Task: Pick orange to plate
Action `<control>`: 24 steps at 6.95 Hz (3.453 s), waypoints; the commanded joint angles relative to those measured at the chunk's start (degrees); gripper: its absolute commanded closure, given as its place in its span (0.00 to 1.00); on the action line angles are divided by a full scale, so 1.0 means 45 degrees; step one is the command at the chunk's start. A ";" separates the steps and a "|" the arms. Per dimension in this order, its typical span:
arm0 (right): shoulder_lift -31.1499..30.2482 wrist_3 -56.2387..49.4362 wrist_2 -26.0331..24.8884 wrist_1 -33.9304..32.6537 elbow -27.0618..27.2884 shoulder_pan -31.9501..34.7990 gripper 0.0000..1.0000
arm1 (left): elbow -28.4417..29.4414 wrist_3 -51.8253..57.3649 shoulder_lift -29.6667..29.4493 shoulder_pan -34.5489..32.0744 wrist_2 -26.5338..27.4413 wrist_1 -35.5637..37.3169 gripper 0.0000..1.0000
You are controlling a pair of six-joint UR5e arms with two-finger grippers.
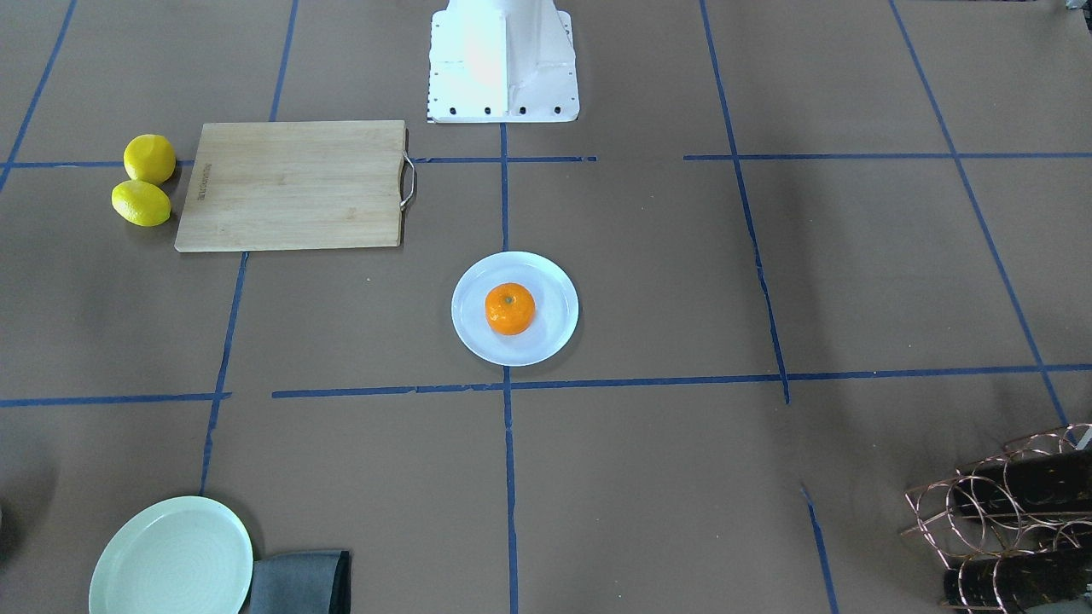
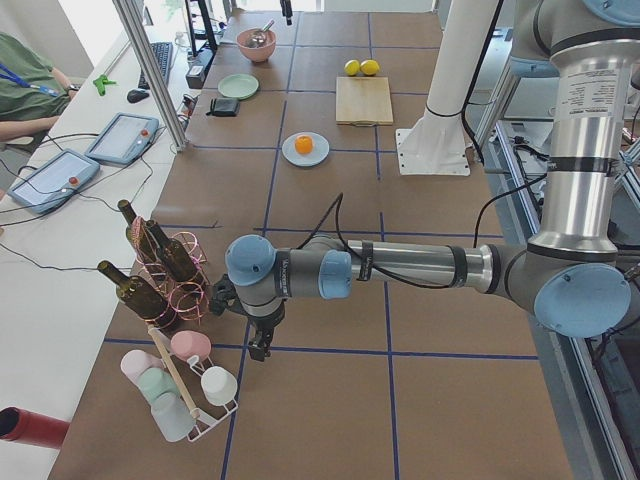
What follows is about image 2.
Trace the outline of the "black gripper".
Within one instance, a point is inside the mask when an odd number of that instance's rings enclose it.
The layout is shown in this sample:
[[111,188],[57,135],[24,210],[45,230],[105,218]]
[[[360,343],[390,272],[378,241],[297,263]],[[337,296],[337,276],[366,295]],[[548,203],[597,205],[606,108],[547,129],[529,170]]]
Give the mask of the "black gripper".
[[253,337],[248,342],[250,357],[255,361],[265,361],[271,356],[275,329],[284,319],[285,301],[275,298],[262,305],[243,302],[242,306],[252,327]]

